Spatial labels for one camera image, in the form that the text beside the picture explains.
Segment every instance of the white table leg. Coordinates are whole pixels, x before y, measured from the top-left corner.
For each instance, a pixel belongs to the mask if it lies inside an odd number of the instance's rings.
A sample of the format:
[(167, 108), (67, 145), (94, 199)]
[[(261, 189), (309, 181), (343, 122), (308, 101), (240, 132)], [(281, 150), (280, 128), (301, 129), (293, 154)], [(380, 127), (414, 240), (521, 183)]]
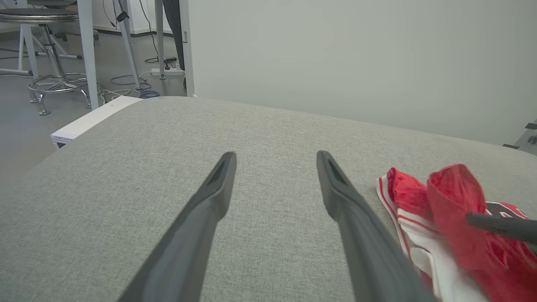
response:
[(189, 0), (179, 1), (181, 11), (181, 29), (184, 37), (176, 38), (183, 39), (183, 57), (185, 58), (185, 79), (186, 79), (186, 95), (189, 97), (198, 97), (194, 92), (194, 68), (192, 66), (192, 43), (190, 42), (190, 17), (188, 13)]
[[(118, 0), (118, 2), (121, 1), (121, 5), (123, 9), (127, 9), (127, 1), (126, 0)], [(129, 20), (125, 19), (121, 22), (118, 22), (119, 28), (121, 29), (121, 36), (123, 37), (123, 43), (125, 44), (125, 51), (127, 53), (127, 59), (129, 60), (130, 69), (133, 72), (134, 76), (134, 83), (136, 83), (136, 87), (134, 89), (141, 90), (142, 86), (140, 85), (140, 78), (138, 69), (136, 68), (136, 62), (134, 62), (134, 52), (133, 52), (133, 46), (130, 43), (130, 24)]]
[[(21, 9), (27, 9), (28, 1), (27, 0), (17, 1), (17, 7)], [(26, 50), (28, 51), (28, 58), (30, 59), (30, 66), (32, 67), (33, 76), (38, 77), (39, 72), (37, 70), (37, 61), (35, 60), (35, 50), (33, 47), (32, 29), (30, 27), (30, 24), (22, 24), (20, 26), (20, 30), (22, 30), (23, 35), (24, 35), (24, 42), (26, 43)]]
[(157, 44), (158, 44), (158, 64), (161, 72), (161, 80), (164, 77), (164, 25), (162, 16), (162, 0), (155, 0), (155, 14), (157, 20)]
[(20, 27), (20, 33), (19, 33), (19, 70), (23, 69), (23, 57), (24, 57), (24, 32), (23, 32), (23, 28)]
[(88, 79), (88, 92), (90, 93), (91, 109), (99, 108), (97, 96), (97, 74), (95, 72), (95, 49), (93, 48), (93, 3), (91, 1), (78, 1), (78, 21), (80, 22), (80, 36), (82, 38), (82, 51), (84, 52), (84, 65)]

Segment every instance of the gray cushion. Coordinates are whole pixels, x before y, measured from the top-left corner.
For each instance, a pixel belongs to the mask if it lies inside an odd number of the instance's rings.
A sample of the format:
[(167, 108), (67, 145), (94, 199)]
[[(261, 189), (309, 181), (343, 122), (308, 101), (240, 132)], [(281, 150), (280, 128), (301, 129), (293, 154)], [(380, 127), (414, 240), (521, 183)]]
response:
[(537, 215), (537, 157), (352, 120), (184, 97), (140, 101), (0, 195), (1, 300), (113, 300), (219, 157), (237, 153), (202, 298), (350, 300), (315, 154), (331, 152), (395, 238), (375, 180), (465, 163), (489, 201)]

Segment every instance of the metal stool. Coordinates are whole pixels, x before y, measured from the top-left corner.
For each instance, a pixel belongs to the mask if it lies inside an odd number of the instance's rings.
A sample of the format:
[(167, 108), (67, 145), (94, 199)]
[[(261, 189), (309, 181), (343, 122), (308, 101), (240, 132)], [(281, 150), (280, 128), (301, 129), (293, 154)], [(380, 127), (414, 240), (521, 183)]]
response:
[(83, 90), (88, 85), (85, 74), (65, 73), (56, 51), (54, 43), (50, 39), (50, 33), (47, 24), (58, 22), (71, 22), (78, 20), (78, 13), (60, 10), (60, 9), (5, 9), (0, 10), (0, 22), (18, 23), (18, 24), (39, 24), (41, 33), (43, 33), (43, 44), (48, 57), (54, 68), (53, 75), (41, 76), (34, 79), (28, 85), (30, 90), (30, 103), (37, 103), (39, 106), (39, 115), (45, 116), (50, 113), (45, 108), (43, 99), (46, 94), (58, 94), (62, 92), (71, 92), (79, 90), (85, 97), (88, 109), (91, 108), (90, 97)]

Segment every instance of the white wall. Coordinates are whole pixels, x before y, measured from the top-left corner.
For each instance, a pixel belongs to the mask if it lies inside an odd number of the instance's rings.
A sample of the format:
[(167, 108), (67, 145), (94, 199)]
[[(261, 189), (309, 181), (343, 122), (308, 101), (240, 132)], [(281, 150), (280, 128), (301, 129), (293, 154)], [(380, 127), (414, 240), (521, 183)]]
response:
[[(156, 18), (155, 18), (155, 1), (154, 0), (142, 0), (141, 3), (151, 23), (151, 31), (156, 32), (157, 23), (156, 23)], [(112, 0), (104, 0), (104, 7), (106, 9), (106, 13), (108, 14), (108, 17), (110, 18), (110, 20), (112, 20), (115, 23), (114, 8), (112, 5)], [(134, 34), (149, 32), (149, 24), (147, 23), (147, 20), (143, 15), (140, 1), (128, 0), (128, 8), (129, 8), (128, 14), (130, 16), (129, 22), (130, 22), (131, 32)], [(106, 19), (106, 15), (104, 12), (105, 10), (103, 9), (103, 0), (93, 0), (93, 28), (98, 29), (98, 30), (120, 32), (121, 30), (119, 29), (119, 27), (114, 28), (114, 26), (110, 24), (110, 22)], [(119, 6), (117, 2), (116, 2), (116, 12), (119, 15), (120, 10), (119, 10)], [(165, 33), (172, 33), (170, 29), (170, 25), (168, 25), (168, 21), (166, 20), (165, 15), (164, 15), (163, 27), (164, 27)]]
[(190, 0), (195, 93), (514, 143), (537, 114), (535, 0)]

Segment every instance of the red cloth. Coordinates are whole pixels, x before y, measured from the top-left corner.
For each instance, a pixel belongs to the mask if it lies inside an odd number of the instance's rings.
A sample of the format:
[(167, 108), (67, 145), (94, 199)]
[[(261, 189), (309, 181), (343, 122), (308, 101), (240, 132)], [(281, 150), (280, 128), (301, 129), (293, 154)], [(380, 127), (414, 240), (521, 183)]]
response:
[(391, 168), (386, 176), (388, 178), (388, 194), (397, 208), (433, 221), (433, 213), (427, 197), (427, 187), (424, 184), (395, 168)]
[(431, 174), (427, 189), (434, 223), (483, 292), (494, 302), (537, 301), (537, 256), (521, 241), (466, 223), (467, 213), (486, 210), (468, 168), (456, 164)]

